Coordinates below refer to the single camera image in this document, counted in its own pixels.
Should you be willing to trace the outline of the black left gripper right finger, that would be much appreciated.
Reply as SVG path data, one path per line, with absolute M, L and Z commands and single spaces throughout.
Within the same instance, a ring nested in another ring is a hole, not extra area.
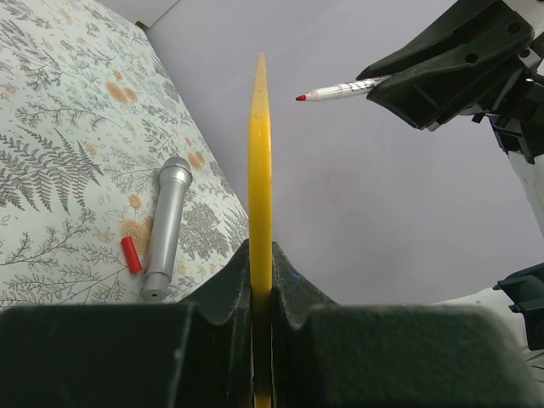
M 432 305 L 342 306 L 273 249 L 277 407 L 537 407 L 540 269 Z

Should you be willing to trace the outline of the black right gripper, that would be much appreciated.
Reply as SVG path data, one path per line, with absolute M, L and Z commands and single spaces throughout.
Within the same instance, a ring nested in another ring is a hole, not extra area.
M 414 128 L 444 124 L 472 105 L 472 121 L 487 119 L 505 153 L 534 164 L 543 154 L 543 58 L 518 54 L 534 37 L 529 25 L 491 25 L 508 10 L 502 1 L 456 1 L 357 76 L 392 75 L 369 100 Z

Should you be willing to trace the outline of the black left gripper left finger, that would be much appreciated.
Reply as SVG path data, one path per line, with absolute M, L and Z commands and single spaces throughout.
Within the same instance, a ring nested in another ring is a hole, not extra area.
M 4 407 L 248 407 L 249 245 L 169 304 L 1 314 Z

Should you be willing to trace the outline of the red whiteboard marker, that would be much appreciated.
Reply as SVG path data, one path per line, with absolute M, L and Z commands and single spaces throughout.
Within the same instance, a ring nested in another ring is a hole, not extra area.
M 368 94 L 392 75 L 374 76 L 355 82 L 343 82 L 330 87 L 317 88 L 298 95 L 297 102 L 324 102 L 328 100 L 347 99 Z

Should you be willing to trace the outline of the red marker cap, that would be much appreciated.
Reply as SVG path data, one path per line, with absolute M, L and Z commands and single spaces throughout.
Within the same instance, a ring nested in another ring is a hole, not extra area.
M 143 270 L 142 263 L 136 247 L 133 243 L 133 239 L 130 236 L 125 236 L 121 239 L 121 245 L 123 254 L 127 261 L 128 271 L 131 275 L 136 275 Z

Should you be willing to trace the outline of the yellow framed whiteboard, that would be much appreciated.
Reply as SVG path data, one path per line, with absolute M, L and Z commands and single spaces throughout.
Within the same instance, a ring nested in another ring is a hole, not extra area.
M 270 407 L 272 289 L 272 165 L 269 92 L 265 56 L 258 56 L 248 125 L 247 194 L 254 403 Z

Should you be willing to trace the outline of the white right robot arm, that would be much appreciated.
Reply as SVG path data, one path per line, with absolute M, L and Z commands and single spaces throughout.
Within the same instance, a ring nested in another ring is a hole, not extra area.
M 389 111 L 387 141 L 436 188 L 422 233 L 450 272 L 477 251 L 510 264 L 543 246 L 543 4 L 450 1 L 405 46 L 369 65 L 368 99 Z

